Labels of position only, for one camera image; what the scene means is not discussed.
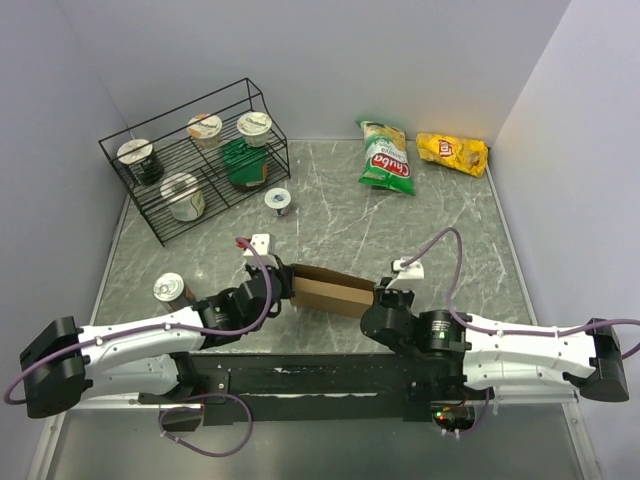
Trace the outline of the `brown cardboard box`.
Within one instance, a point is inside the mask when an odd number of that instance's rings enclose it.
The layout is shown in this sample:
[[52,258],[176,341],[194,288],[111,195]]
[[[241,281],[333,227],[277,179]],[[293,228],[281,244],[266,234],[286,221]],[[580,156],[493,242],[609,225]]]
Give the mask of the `brown cardboard box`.
[[373,304],[374,281],[311,265],[292,268],[294,307],[360,319]]

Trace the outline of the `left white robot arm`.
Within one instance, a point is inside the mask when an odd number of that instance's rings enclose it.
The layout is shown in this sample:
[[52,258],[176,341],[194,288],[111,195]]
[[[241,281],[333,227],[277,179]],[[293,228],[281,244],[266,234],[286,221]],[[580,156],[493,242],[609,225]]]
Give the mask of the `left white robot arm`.
[[257,331],[293,295],[290,266],[248,267],[249,278],[160,317],[111,326],[49,323],[23,350],[27,415],[41,419],[81,400],[120,393],[191,399],[198,376],[190,353],[236,342]]

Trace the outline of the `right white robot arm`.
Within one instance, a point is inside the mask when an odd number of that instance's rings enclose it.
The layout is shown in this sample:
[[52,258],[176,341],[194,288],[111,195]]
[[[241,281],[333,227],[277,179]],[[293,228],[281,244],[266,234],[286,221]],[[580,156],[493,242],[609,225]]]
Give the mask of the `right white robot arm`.
[[411,389],[430,402],[484,397],[522,400],[580,395],[603,403],[630,398],[614,324],[515,325],[449,310],[414,314],[414,293],[391,279],[374,289],[362,333],[405,359]]

